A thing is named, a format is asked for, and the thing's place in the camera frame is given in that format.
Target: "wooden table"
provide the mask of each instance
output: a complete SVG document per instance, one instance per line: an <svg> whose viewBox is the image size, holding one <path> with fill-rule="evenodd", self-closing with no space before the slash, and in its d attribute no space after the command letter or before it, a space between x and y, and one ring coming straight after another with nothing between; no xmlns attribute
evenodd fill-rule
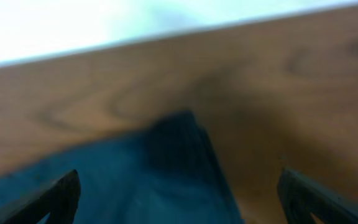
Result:
<svg viewBox="0 0 358 224"><path fill-rule="evenodd" d="M358 201L358 6L0 68L0 175L182 108L248 223L285 165Z"/></svg>

